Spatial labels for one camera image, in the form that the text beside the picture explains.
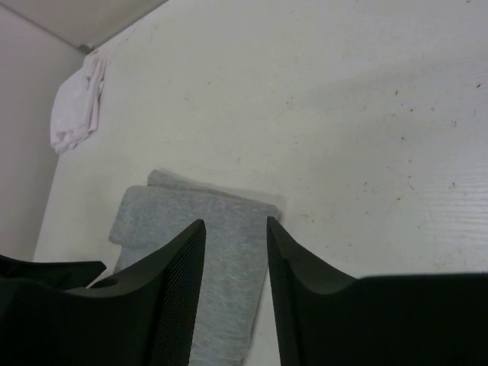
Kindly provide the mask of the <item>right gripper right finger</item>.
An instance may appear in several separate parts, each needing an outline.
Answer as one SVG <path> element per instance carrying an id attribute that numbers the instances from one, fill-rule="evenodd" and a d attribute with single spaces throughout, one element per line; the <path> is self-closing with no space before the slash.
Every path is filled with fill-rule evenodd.
<path id="1" fill-rule="evenodd" d="M 267 220 L 283 365 L 485 365 L 487 276 L 354 278 Z"/>

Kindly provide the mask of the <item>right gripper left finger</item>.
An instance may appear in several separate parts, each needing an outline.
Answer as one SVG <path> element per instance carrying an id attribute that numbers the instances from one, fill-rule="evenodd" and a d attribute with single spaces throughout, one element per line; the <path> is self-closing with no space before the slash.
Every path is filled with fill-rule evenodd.
<path id="1" fill-rule="evenodd" d="M 1 282 L 3 365 L 187 365 L 206 229 L 194 221 L 135 264 L 91 287 Z"/>

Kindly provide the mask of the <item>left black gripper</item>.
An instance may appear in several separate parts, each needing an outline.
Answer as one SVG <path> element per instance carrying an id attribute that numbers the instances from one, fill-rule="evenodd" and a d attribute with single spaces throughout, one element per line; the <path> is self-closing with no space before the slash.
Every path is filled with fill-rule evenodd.
<path id="1" fill-rule="evenodd" d="M 26 262 L 1 256 L 1 278 L 36 281 L 61 291 L 89 286 L 106 268 L 100 261 Z"/>

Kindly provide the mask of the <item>grey tank top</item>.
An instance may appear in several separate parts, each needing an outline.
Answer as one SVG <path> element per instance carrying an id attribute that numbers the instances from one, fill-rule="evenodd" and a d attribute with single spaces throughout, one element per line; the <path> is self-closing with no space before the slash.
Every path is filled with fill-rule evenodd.
<path id="1" fill-rule="evenodd" d="M 116 271 L 163 247 L 190 223 L 206 227 L 204 271 L 189 363 L 240 365 L 268 267 L 266 221 L 279 209 L 154 170 L 122 197 L 109 240 Z"/>

